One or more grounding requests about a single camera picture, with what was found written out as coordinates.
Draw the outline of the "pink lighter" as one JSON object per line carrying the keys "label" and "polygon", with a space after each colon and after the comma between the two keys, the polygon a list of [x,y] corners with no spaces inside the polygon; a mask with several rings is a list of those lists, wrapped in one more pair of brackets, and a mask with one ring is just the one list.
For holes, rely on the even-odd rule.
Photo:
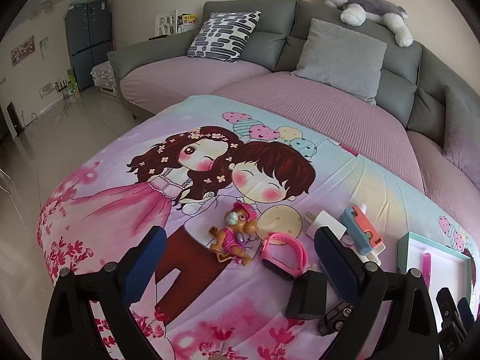
{"label": "pink lighter", "polygon": [[431,254],[424,253],[422,256],[422,275],[427,287],[430,286],[431,282]]}

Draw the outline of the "black toy car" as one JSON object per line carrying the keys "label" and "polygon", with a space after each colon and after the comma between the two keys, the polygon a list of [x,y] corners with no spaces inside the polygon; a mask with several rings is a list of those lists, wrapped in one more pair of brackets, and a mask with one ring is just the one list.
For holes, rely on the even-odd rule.
{"label": "black toy car", "polygon": [[320,336],[329,336],[340,332],[348,322],[354,306],[348,302],[341,302],[327,314],[320,316],[318,321],[318,331]]}

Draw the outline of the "white hair claw clip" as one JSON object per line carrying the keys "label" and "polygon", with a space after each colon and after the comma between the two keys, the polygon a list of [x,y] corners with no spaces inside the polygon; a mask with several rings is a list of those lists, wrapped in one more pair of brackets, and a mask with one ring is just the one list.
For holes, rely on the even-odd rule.
{"label": "white hair claw clip", "polygon": [[347,234],[347,232],[343,233],[342,237],[340,238],[340,241],[344,246],[346,246],[347,248],[350,248],[363,263],[373,262],[373,263],[376,263],[378,266],[382,265],[380,254],[386,249],[386,246],[383,243],[373,248],[369,253],[366,253],[365,255],[363,255],[360,253],[355,242]]}

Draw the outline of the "orange blue toy knife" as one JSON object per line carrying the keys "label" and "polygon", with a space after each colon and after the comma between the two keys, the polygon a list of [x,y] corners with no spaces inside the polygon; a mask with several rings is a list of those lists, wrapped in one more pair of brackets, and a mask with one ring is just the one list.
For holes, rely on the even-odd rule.
{"label": "orange blue toy knife", "polygon": [[347,207],[340,216],[340,222],[363,255],[383,243],[374,225],[357,205]]}

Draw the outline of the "white charger adapter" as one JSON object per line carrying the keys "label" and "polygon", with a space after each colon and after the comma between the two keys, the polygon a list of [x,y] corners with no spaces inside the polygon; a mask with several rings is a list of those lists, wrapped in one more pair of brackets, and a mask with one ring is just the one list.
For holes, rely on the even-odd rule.
{"label": "white charger adapter", "polygon": [[339,240],[347,232],[347,228],[326,211],[321,211],[319,214],[312,214],[307,211],[304,220],[308,223],[306,234],[312,239],[314,239],[317,230],[321,227],[329,228]]}

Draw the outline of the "pink wristband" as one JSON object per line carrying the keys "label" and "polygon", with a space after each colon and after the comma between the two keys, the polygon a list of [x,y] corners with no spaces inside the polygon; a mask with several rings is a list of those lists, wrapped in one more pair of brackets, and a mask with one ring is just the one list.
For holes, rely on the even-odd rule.
{"label": "pink wristband", "polygon": [[262,264],[287,281],[304,274],[308,255],[303,245],[292,236],[270,232],[260,248]]}

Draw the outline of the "pink puppy toy figure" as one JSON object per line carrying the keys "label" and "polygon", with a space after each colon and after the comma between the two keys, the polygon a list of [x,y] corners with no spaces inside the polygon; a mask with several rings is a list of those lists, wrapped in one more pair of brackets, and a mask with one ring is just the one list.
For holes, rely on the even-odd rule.
{"label": "pink puppy toy figure", "polygon": [[247,237],[258,230],[258,217],[255,209],[244,202],[235,202],[224,216],[224,227],[212,226],[209,234],[214,242],[209,249],[216,254],[220,263],[233,260],[244,267],[252,257],[246,252]]}

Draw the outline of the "teal white tray box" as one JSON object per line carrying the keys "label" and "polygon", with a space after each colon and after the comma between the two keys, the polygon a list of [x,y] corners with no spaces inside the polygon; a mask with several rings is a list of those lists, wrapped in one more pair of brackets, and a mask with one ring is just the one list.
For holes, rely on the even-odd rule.
{"label": "teal white tray box", "polygon": [[422,273],[424,253],[431,254],[431,278],[427,289],[432,302],[443,287],[450,290],[455,302],[462,297],[470,302],[473,291],[471,258],[424,236],[408,232],[397,243],[400,272],[406,273],[411,268],[417,268]]}

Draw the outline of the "purple grey cushion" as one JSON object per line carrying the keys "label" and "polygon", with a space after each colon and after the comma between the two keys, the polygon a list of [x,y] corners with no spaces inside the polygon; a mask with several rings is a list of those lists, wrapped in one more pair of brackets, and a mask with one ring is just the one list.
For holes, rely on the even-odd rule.
{"label": "purple grey cushion", "polygon": [[479,116],[448,85],[445,100],[442,155],[479,189]]}

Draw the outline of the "pink sofa seat cover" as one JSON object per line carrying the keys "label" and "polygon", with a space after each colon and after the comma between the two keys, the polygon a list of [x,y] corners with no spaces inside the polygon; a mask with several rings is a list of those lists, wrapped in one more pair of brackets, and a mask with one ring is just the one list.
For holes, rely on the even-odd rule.
{"label": "pink sofa seat cover", "polygon": [[405,122],[381,108],[290,72],[254,63],[170,58],[137,67],[120,79],[129,105],[157,114],[189,96],[213,94],[291,119],[384,166],[422,191],[459,224],[479,235],[479,189],[443,156],[445,96],[409,88]]}

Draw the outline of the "cartoon couple table cloth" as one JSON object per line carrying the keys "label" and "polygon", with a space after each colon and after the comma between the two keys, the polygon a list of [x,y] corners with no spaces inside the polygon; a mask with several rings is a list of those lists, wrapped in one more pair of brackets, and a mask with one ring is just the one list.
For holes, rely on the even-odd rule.
{"label": "cartoon couple table cloth", "polygon": [[[245,267],[219,262],[212,226],[236,202],[251,205],[258,230]],[[359,151],[291,119],[219,96],[193,96],[135,127],[66,178],[37,220],[49,277],[96,272],[119,261],[154,226],[167,246],[132,314],[164,359],[317,359],[331,339],[315,322],[287,319],[291,286],[267,269],[269,233],[296,238],[307,265],[319,259],[307,211],[339,218],[365,204],[396,269],[407,233],[479,264],[473,236],[425,194]]]}

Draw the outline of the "grey sofa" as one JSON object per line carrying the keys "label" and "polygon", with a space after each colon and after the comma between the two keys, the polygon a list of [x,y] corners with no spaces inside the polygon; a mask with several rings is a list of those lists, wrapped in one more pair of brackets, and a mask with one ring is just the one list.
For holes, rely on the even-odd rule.
{"label": "grey sofa", "polygon": [[[223,11],[261,11],[259,24],[241,59],[270,72],[296,69],[312,19],[341,23],[336,10],[303,0],[210,1],[203,6],[202,19],[207,20],[212,13]],[[402,48],[386,27],[372,22],[363,24],[356,32],[385,42],[376,101],[404,127],[438,144],[443,143],[447,87],[471,111],[479,112],[479,94],[421,43],[414,42]],[[123,80],[143,65],[185,56],[194,37],[194,33],[180,33],[110,52],[108,57],[116,79]]]}

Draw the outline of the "husky plush toy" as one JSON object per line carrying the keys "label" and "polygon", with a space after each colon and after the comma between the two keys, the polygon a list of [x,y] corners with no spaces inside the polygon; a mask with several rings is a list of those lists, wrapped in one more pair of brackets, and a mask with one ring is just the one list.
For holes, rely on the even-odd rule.
{"label": "husky plush toy", "polygon": [[399,47],[413,44],[407,24],[408,13],[401,6],[386,0],[325,0],[325,5],[341,11],[340,20],[352,27],[360,27],[366,20],[384,25],[394,34]]}

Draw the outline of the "books beside sofa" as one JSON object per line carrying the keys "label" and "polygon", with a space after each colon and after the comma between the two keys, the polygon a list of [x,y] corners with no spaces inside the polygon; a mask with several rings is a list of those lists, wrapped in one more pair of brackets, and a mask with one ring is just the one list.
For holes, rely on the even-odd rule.
{"label": "books beside sofa", "polygon": [[196,14],[179,14],[177,10],[157,14],[154,21],[154,36],[165,37],[185,33],[198,27]]}

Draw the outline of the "patterned black white cushion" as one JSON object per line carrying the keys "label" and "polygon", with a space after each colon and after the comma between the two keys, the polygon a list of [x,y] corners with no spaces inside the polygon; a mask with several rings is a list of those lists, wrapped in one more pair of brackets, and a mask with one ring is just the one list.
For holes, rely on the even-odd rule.
{"label": "patterned black white cushion", "polygon": [[260,17],[259,10],[211,13],[193,39],[187,56],[236,63]]}

